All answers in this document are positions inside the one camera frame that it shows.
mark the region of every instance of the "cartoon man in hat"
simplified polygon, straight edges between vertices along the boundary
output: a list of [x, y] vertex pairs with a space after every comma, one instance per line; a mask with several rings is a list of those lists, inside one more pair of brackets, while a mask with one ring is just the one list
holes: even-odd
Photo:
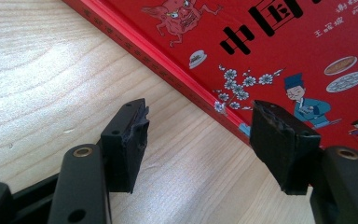
[[301, 121], [309, 121], [312, 123], [313, 129], [332, 124], [324, 115], [330, 111], [330, 104], [320, 100], [304, 98], [306, 89], [301, 77], [302, 73], [298, 73], [284, 79], [287, 97], [296, 102], [295, 117]]

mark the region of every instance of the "light wood grain surface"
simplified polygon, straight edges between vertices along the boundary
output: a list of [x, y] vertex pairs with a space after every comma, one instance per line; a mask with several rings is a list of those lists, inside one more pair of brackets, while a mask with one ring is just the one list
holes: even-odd
[[243, 142], [60, 0], [0, 1], [0, 181], [12, 192], [96, 143], [119, 108], [150, 106], [132, 195], [111, 193], [114, 223], [313, 223]]

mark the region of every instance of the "book cover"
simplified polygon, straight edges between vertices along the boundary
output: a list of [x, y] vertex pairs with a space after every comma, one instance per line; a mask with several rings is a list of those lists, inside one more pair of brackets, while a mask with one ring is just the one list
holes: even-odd
[[245, 143], [253, 100], [358, 150], [358, 0], [63, 0]]

